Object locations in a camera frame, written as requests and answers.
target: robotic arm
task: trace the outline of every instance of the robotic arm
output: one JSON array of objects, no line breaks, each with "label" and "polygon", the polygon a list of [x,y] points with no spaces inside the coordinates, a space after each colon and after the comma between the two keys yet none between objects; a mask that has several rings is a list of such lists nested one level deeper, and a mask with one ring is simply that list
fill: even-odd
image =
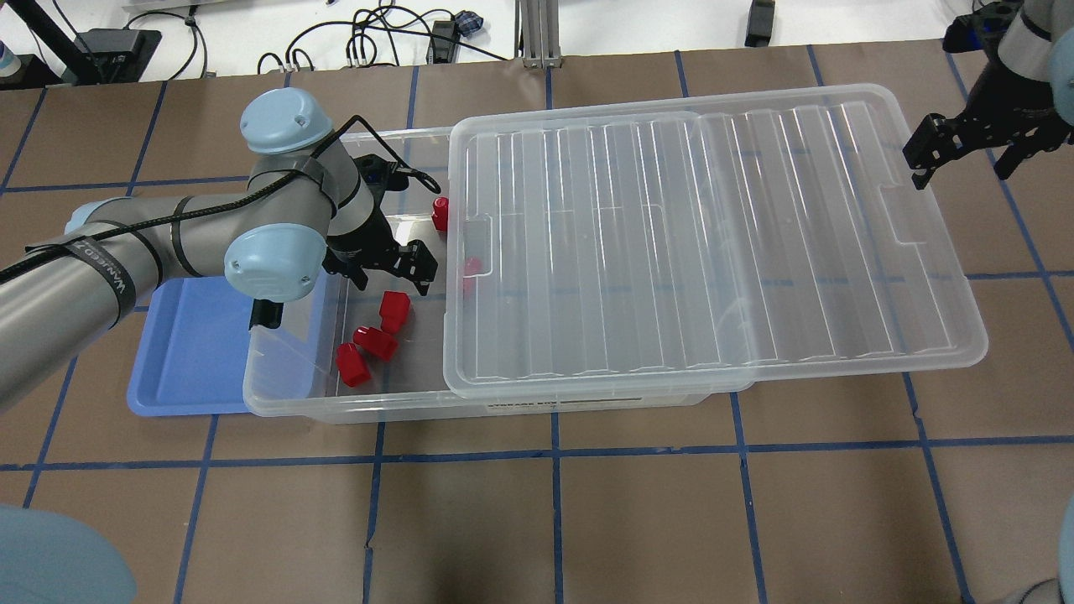
[{"label": "robotic arm", "polygon": [[224,275],[258,303],[309,293],[323,267],[364,289],[365,269],[405,277],[425,294],[436,260],[421,241],[395,242],[380,211],[387,190],[419,179],[395,161],[351,159],[306,91],[268,91],[243,113],[260,156],[249,192],[117,198],[75,211],[60,238],[0,271],[0,412],[133,311],[171,278]]},{"label": "robotic arm", "polygon": [[973,150],[1005,147],[996,174],[1006,179],[1022,160],[1072,142],[1074,0],[1000,0],[959,17],[944,51],[984,49],[988,66],[953,118],[925,116],[903,147],[925,188],[941,166]]}]

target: red plastic piece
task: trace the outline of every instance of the red plastic piece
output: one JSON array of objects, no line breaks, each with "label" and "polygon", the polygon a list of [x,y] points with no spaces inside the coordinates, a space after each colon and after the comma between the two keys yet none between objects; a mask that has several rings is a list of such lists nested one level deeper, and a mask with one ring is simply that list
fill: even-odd
[{"label": "red plastic piece", "polygon": [[410,315],[410,297],[402,291],[386,291],[380,300],[380,330],[398,333]]},{"label": "red plastic piece", "polygon": [[339,378],[351,388],[363,382],[368,382],[372,377],[369,368],[365,366],[365,359],[358,351],[358,346],[350,342],[340,344],[336,348],[336,366],[339,369]]},{"label": "red plastic piece", "polygon": [[384,333],[375,327],[355,329],[354,344],[381,361],[392,360],[392,357],[395,356],[395,349],[400,347],[400,343],[390,333]]},{"label": "red plastic piece", "polygon": [[448,198],[438,197],[433,200],[433,226],[436,230],[448,230]]},{"label": "red plastic piece", "polygon": [[481,259],[470,256],[463,261],[463,296],[469,297],[474,292],[474,279],[466,278],[481,274]]}]

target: metal post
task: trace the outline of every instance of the metal post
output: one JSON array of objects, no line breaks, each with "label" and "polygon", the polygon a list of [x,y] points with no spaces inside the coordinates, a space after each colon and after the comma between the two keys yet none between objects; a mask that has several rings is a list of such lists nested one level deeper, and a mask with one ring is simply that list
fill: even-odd
[{"label": "metal post", "polygon": [[529,69],[560,67],[560,1],[516,0],[520,18],[522,64]]},{"label": "metal post", "polygon": [[47,13],[41,10],[37,0],[8,0],[8,5],[26,23],[30,31],[45,43],[63,64],[74,73],[75,84],[100,84],[101,74],[97,71],[89,57],[68,40],[63,30],[56,25]]}]

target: clear plastic container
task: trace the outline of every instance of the clear plastic container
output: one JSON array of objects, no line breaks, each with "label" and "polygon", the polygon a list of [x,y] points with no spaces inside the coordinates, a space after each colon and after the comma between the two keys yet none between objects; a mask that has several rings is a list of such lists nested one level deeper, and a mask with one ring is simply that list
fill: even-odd
[{"label": "clear plastic container", "polygon": [[[319,321],[288,304],[279,329],[251,331],[253,413],[355,422],[691,404],[760,379],[985,354],[884,88],[485,116],[448,134],[386,136],[446,188],[450,173],[448,238],[421,187],[383,204],[397,239],[424,240],[440,261],[430,296],[371,272],[365,292],[328,278]],[[345,141],[382,154],[367,136]],[[411,293],[411,320],[395,359],[349,389],[332,355],[354,327],[379,325],[384,289]],[[311,385],[291,379],[310,368]]]}]

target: black bar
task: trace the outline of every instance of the black bar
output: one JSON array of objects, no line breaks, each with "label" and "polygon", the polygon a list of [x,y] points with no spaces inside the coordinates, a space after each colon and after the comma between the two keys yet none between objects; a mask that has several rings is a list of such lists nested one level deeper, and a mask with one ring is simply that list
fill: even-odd
[{"label": "black bar", "polygon": [[101,75],[88,56],[68,40],[63,30],[56,25],[47,13],[41,10],[37,0],[8,0],[6,4],[26,23],[30,31],[45,43],[63,64],[74,73],[76,84],[100,84]]}]

